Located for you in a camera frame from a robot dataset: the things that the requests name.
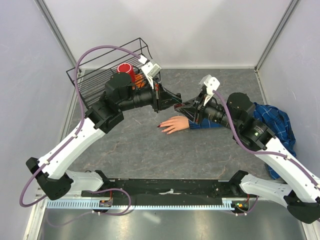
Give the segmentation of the red nail polish bottle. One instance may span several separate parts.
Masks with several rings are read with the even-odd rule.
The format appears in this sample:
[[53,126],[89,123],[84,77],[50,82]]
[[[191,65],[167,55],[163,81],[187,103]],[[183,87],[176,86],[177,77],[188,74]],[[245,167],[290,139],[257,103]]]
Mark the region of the red nail polish bottle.
[[178,103],[178,104],[175,104],[173,107],[174,107],[174,109],[176,110],[176,109],[179,109],[179,108],[181,108],[181,107],[183,107],[184,105],[182,104],[182,103]]

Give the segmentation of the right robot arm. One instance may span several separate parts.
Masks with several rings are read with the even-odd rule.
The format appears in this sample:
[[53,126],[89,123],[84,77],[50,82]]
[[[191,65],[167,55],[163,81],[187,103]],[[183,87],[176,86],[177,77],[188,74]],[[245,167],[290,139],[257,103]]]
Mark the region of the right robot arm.
[[284,183],[263,180],[239,170],[231,179],[229,191],[235,197],[244,193],[256,195],[284,206],[299,221],[311,224],[320,219],[320,179],[307,170],[283,146],[276,134],[252,116],[256,106],[241,92],[229,95],[227,101],[205,103],[206,95],[183,103],[174,109],[197,124],[204,119],[231,129],[233,139],[246,151],[274,169]]

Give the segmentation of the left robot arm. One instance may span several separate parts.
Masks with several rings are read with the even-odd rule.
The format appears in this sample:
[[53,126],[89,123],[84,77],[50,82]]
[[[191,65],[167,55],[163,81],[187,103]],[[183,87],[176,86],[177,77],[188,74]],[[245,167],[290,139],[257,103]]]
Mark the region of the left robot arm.
[[75,129],[46,155],[31,157],[26,165],[50,200],[57,200],[69,192],[94,192],[99,197],[110,191],[110,181],[100,170],[70,171],[69,166],[94,142],[109,133],[124,120],[124,111],[152,106],[155,112],[182,103],[180,93],[172,93],[161,83],[138,88],[129,74],[118,72],[111,76],[105,89],[84,114]]

